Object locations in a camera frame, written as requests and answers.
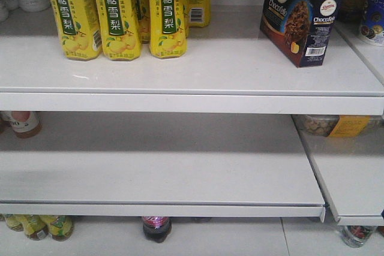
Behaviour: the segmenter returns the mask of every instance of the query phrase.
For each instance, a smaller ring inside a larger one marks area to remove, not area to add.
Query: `store shelf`
[[[381,115],[384,87],[332,33],[321,67],[296,68],[259,31],[261,6],[214,7],[188,52],[65,59],[50,9],[0,24],[0,110]]]
[[[336,29],[381,83],[384,83],[383,47],[367,44],[360,40],[358,23],[338,22]]]
[[[0,212],[317,216],[324,200],[288,115],[42,113],[0,144]]]
[[[338,224],[383,226],[384,129],[354,138],[301,137]]]
[[[344,244],[341,227],[332,213],[327,212],[324,223],[308,218],[283,218],[282,223],[290,256],[378,256],[384,251],[384,237],[379,232],[373,233],[363,247]]]
[[[52,239],[33,242],[0,222],[0,243],[7,256],[68,255],[264,255],[288,256],[280,219],[215,218],[195,224],[174,218],[165,242],[147,241],[139,218],[84,217],[65,242]]]

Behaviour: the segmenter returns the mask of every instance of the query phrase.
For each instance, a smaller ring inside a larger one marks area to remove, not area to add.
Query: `barcode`
[[[203,22],[203,9],[191,8],[190,22]]]
[[[309,47],[307,48],[307,51],[305,52],[306,56],[320,56],[325,53],[326,47]]]
[[[94,44],[95,44],[95,49],[97,50],[100,45],[101,45],[101,34],[99,30],[96,30],[94,33]]]

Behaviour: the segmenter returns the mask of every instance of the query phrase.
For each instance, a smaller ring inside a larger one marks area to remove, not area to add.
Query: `white shelf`
[[[384,83],[384,48],[360,40],[358,23],[338,22],[336,29],[381,83]]]
[[[50,9],[0,24],[0,110],[381,115],[384,87],[336,31],[321,67],[296,68],[259,31],[261,6],[214,7],[188,52],[65,59]]]
[[[363,247],[347,246],[332,213],[327,212],[324,223],[308,218],[283,218],[282,223],[290,256],[376,256],[384,251],[384,237],[379,232],[373,233]]]
[[[287,115],[42,113],[0,144],[0,212],[322,216]]]
[[[301,137],[338,224],[383,226],[384,129],[355,138]]]

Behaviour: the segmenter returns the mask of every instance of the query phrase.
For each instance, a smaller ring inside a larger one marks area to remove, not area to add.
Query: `chocolate cookie box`
[[[342,0],[264,0],[260,29],[297,66],[323,64]]]

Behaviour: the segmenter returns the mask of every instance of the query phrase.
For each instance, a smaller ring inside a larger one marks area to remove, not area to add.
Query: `product box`
[[[298,129],[323,137],[355,137],[383,127],[381,116],[293,115]]]
[[[265,0],[260,29],[297,66],[323,64],[342,0]]]

